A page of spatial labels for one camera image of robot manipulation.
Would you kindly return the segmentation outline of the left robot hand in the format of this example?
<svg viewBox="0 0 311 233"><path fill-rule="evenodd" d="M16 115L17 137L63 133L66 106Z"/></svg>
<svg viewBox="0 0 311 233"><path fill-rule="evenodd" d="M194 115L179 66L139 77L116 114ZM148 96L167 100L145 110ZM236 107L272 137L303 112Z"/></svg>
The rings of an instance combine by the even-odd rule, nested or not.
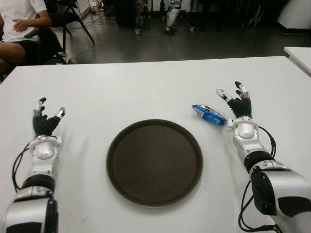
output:
<svg viewBox="0 0 311 233"><path fill-rule="evenodd" d="M66 114L66 109L62 107L53 117L48 118L47 115L42 115L42 112L45 109L43 104L46 100L46 97L39 99L33 109L32 124L35 137L51 136L61 119Z"/></svg>

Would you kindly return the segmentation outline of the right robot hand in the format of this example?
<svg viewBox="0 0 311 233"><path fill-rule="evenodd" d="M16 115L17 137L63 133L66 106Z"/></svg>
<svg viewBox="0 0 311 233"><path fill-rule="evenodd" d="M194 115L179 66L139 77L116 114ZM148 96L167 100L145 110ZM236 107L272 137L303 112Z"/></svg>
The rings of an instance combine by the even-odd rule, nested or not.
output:
<svg viewBox="0 0 311 233"><path fill-rule="evenodd" d="M240 117L250 117L252 118L252 104L248 90L241 82L235 81L235 86L237 88L236 93L238 94L238 98L230 97L225 91L222 89L217 89L217 95L223 99L236 118Z"/></svg>

